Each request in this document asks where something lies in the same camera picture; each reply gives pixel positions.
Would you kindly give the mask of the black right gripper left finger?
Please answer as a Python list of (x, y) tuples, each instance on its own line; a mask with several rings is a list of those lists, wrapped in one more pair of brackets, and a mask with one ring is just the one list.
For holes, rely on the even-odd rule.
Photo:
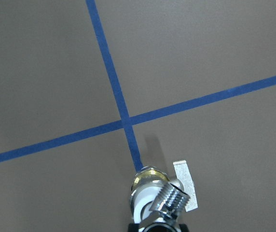
[(127, 227), (127, 232), (139, 232), (139, 224), (129, 223)]

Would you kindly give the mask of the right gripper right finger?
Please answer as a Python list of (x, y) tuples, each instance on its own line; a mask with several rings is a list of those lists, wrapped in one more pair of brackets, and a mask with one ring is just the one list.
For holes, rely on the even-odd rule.
[(186, 224), (179, 224), (181, 232), (189, 232), (188, 226)]

